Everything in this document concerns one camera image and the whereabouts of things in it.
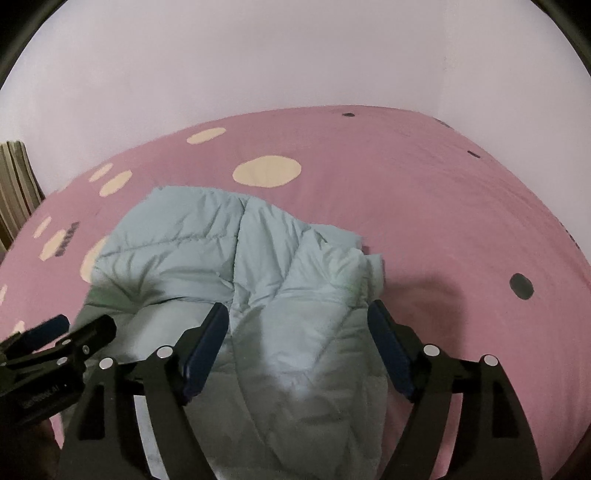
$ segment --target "white wall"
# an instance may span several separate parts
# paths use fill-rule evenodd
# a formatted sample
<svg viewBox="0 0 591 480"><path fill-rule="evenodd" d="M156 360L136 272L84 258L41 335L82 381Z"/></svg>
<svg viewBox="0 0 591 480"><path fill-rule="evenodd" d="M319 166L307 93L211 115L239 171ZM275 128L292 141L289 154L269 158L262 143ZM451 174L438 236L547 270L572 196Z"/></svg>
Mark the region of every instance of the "white wall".
<svg viewBox="0 0 591 480"><path fill-rule="evenodd" d="M530 1L450 0L445 120L511 170L591 258L591 77Z"/></svg>
<svg viewBox="0 0 591 480"><path fill-rule="evenodd" d="M46 193L199 122L366 104L437 116L591 258L591 78L530 0L68 0L0 90Z"/></svg>

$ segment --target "pink bed sheet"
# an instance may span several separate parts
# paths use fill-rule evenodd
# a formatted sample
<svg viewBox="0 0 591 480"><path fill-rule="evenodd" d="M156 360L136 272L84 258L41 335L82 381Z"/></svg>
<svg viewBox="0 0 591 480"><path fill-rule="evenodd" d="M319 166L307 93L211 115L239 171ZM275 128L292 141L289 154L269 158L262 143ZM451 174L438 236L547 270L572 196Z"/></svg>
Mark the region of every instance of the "pink bed sheet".
<svg viewBox="0 0 591 480"><path fill-rule="evenodd" d="M284 158L265 163L268 155L296 161L301 173ZM259 170L249 171L253 164L236 170L261 157L267 160L258 161ZM243 184L249 182L267 186ZM226 118L81 175L49 195L2 263L0 336L58 313L73 320L89 289L93 248L165 185L252 194L305 222L362 235L369 252L384 256L382 299L396 321L453 356L500 359L545 478L591 422L591 271L584 256L539 199L489 154L431 117L396 109L338 106ZM528 300L509 285L516 273L533 286ZM455 399L434 476L449 463L459 405ZM392 392L385 457L409 412Z"/></svg>

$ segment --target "blue gripper pad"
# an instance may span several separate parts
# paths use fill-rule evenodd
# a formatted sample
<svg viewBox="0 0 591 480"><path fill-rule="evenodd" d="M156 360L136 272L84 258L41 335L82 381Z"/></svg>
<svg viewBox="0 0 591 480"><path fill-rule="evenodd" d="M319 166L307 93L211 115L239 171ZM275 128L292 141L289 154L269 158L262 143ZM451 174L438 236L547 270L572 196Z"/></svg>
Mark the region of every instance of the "blue gripper pad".
<svg viewBox="0 0 591 480"><path fill-rule="evenodd" d="M394 322L380 300L369 305L368 328L396 391L412 400L417 391L412 366L423 344L413 329Z"/></svg>
<svg viewBox="0 0 591 480"><path fill-rule="evenodd" d="M228 309L223 304L216 303L207 314L203 324L198 328L200 334L196 339L196 343L194 343L190 353L183 358L181 365L182 376L185 380L183 400L186 403L203 390L229 326Z"/></svg>
<svg viewBox="0 0 591 480"><path fill-rule="evenodd" d="M28 353L39 350L56 338L67 333L69 328L70 322L65 315L53 317L22 334L20 342L22 342L23 350Z"/></svg>

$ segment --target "striped curtain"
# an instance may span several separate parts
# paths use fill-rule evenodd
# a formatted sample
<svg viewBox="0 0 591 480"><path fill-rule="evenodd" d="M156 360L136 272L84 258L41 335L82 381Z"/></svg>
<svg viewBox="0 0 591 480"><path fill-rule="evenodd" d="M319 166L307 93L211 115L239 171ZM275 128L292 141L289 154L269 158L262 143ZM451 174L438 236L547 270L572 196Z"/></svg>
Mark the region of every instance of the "striped curtain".
<svg viewBox="0 0 591 480"><path fill-rule="evenodd" d="M22 142L0 144L0 253L45 199Z"/></svg>

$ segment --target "white screw head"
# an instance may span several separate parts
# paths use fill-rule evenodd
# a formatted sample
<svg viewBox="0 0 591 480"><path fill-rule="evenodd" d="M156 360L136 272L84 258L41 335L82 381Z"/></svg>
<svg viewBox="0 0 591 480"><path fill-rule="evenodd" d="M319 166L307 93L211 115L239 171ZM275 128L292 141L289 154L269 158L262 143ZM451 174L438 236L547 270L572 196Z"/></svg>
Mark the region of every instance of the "white screw head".
<svg viewBox="0 0 591 480"><path fill-rule="evenodd" d="M101 370L107 370L113 366L113 359L111 357L103 358L100 363L99 367Z"/></svg>
<svg viewBox="0 0 591 480"><path fill-rule="evenodd" d="M423 352L425 352L425 355L427 356L437 356L441 353L441 350L435 345L425 345L423 347Z"/></svg>
<svg viewBox="0 0 591 480"><path fill-rule="evenodd" d="M496 367L499 364L499 359L494 355L485 355L484 363L490 365L491 367Z"/></svg>
<svg viewBox="0 0 591 480"><path fill-rule="evenodd" d="M159 358L168 358L169 356L171 356L173 354L173 348L171 346L161 346L158 351L156 352L156 355L158 355Z"/></svg>

